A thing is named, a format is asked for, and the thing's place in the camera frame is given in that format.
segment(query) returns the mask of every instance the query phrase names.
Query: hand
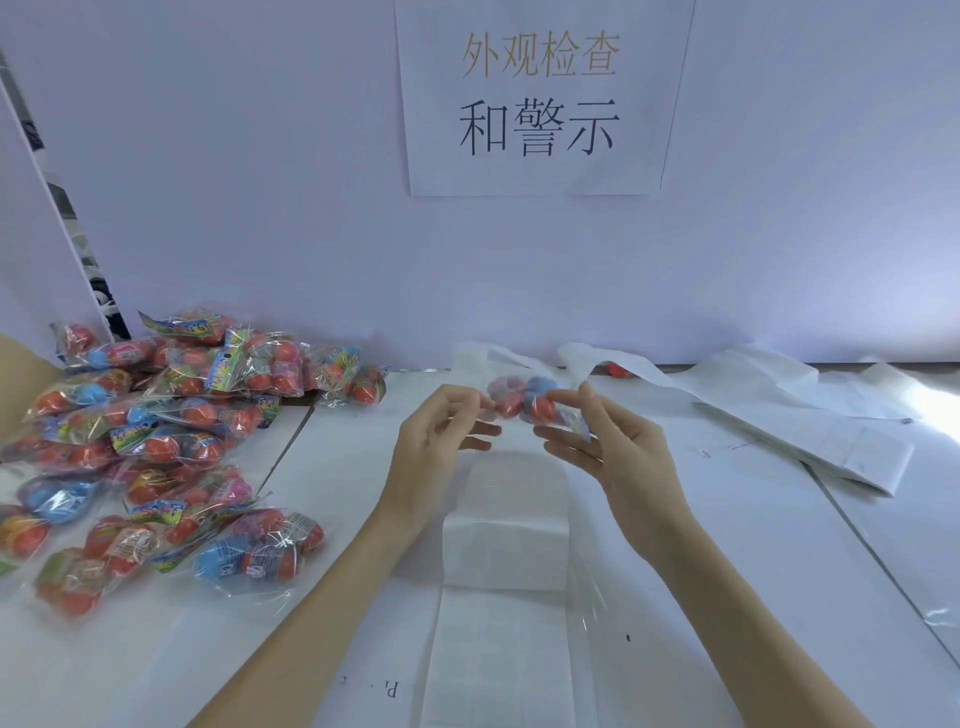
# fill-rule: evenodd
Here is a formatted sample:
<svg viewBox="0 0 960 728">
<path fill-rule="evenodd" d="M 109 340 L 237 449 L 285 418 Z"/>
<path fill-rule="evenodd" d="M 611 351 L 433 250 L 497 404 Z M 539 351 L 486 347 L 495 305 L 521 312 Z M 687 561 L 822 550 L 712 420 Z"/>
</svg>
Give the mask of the hand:
<svg viewBox="0 0 960 728">
<path fill-rule="evenodd" d="M 482 422 L 493 400 L 475 389 L 444 384 L 400 426 L 394 459 L 375 515 L 412 543 L 437 512 L 457 464 L 457 451 L 489 450 L 472 435 L 496 437 L 499 425 Z"/>
<path fill-rule="evenodd" d="M 607 494 L 627 542 L 655 568 L 677 529 L 695 522 L 684 498 L 663 430 L 629 409 L 597 397 L 585 381 L 577 392 L 551 390 L 557 404 L 580 409 L 594 437 L 538 425 L 534 434 L 551 455 L 593 475 Z"/>
</svg>

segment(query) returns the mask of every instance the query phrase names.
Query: right hand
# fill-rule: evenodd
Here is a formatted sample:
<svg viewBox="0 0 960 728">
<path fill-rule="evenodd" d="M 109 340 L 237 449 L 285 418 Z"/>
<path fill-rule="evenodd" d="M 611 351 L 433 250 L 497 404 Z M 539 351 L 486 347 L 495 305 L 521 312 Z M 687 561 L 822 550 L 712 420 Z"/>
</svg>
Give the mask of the right hand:
<svg viewBox="0 0 960 728">
<path fill-rule="evenodd" d="M 538 425 L 543 448 L 593 475 L 607 494 L 613 518 L 627 542 L 657 568 L 670 536 L 695 522 L 677 477 L 662 428 L 606 397 L 588 381 L 573 390 L 547 392 L 549 399 L 579 409 L 593 437 Z"/>
</svg>

